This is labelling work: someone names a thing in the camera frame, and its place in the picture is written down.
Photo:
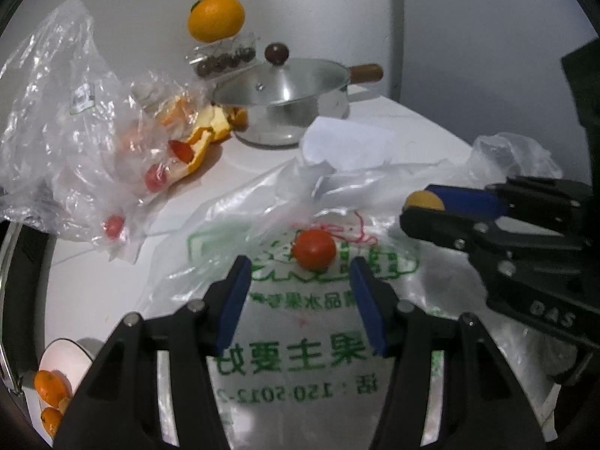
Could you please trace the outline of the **yellow fruit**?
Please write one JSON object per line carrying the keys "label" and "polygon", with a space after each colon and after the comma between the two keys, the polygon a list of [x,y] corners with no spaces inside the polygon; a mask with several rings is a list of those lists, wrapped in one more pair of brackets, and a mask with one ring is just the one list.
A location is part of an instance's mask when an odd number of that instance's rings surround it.
{"label": "yellow fruit", "polygon": [[446,210],[440,197],[427,190],[415,191],[407,197],[403,209],[406,210],[412,207],[433,209],[438,210],[439,212],[444,212]]}

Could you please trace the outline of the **mandarin orange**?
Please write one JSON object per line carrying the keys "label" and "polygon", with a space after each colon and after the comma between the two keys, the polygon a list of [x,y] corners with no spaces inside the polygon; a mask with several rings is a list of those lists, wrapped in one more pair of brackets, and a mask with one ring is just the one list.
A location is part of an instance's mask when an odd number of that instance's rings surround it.
{"label": "mandarin orange", "polygon": [[49,407],[58,408],[63,399],[71,397],[69,386],[57,372],[37,371],[33,377],[33,387],[40,399]]}
{"label": "mandarin orange", "polygon": [[48,406],[40,413],[40,421],[45,432],[52,438],[56,437],[57,431],[63,419],[63,413],[55,407]]}

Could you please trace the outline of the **clear box dark fruits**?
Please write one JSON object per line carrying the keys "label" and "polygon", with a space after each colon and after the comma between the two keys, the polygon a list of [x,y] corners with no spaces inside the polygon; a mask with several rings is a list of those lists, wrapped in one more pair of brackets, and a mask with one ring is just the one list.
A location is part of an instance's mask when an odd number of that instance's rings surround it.
{"label": "clear box dark fruits", "polygon": [[240,33],[194,47],[185,57],[201,79],[215,79],[242,70],[256,61],[256,36]]}

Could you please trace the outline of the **white plate dark rim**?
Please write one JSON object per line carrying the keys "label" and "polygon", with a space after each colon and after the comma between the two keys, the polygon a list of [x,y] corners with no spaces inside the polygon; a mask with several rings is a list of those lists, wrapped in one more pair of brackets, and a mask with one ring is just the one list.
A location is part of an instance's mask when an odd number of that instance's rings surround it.
{"label": "white plate dark rim", "polygon": [[[57,408],[63,413],[63,417],[70,400],[92,365],[92,361],[90,355],[79,344],[67,338],[55,339],[45,348],[37,370],[59,373],[71,391],[71,397],[63,399]],[[40,399],[38,393],[37,400],[39,400],[40,412],[48,407],[47,403]]]}

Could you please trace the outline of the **white paper piece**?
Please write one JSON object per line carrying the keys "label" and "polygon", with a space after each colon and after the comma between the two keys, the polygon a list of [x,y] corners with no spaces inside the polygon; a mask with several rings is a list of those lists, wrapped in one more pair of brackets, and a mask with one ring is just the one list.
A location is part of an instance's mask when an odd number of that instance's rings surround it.
{"label": "white paper piece", "polygon": [[327,162],[337,171],[372,169],[394,157],[397,133],[344,119],[317,117],[300,142],[307,163]]}

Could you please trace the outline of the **red tomato in clear bag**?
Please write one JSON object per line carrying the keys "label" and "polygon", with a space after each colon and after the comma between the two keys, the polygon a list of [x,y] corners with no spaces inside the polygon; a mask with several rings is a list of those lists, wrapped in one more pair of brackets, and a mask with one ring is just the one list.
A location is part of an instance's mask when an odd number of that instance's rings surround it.
{"label": "red tomato in clear bag", "polygon": [[105,236],[109,240],[118,239],[125,224],[125,218],[121,215],[111,215],[103,223]]}

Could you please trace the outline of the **small steel pot with lid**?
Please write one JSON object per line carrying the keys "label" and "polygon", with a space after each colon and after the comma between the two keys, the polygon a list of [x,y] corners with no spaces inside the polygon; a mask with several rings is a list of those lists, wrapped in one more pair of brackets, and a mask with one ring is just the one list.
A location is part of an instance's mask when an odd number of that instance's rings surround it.
{"label": "small steel pot with lid", "polygon": [[264,50],[265,61],[214,88],[214,102],[237,109],[244,120],[235,125],[241,140],[262,147],[298,144],[318,117],[349,115],[348,87],[377,83],[383,68],[375,63],[344,66],[316,58],[292,58],[283,43]]}

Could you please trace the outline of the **crumpled clear plastic bag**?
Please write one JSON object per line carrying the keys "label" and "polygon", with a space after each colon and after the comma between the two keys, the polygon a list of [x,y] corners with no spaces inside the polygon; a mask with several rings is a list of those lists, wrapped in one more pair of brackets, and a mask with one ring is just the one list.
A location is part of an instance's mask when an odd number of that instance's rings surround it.
{"label": "crumpled clear plastic bag", "polygon": [[[1,215],[134,262],[176,166],[165,125],[181,99],[210,104],[200,83],[144,72],[121,81],[101,56],[80,0],[51,11],[1,68]],[[103,223],[125,218],[118,239]]]}

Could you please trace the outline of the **orange peel pieces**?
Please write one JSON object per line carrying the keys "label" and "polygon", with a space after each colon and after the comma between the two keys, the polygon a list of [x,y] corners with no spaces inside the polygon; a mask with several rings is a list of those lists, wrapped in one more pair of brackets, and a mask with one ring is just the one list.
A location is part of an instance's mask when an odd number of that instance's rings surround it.
{"label": "orange peel pieces", "polygon": [[164,124],[187,125],[181,138],[168,141],[169,152],[176,159],[176,166],[169,166],[169,174],[176,181],[197,171],[212,145],[226,140],[235,130],[244,130],[248,114],[241,107],[207,105],[197,109],[189,100],[181,99]]}

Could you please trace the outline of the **large orange on stand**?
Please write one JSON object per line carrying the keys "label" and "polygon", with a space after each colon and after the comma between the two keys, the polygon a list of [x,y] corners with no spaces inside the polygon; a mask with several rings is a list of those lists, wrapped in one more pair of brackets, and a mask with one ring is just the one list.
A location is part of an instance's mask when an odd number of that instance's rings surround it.
{"label": "large orange on stand", "polygon": [[187,28],[196,41],[212,43],[236,36],[245,19],[239,0],[198,0],[190,9]]}

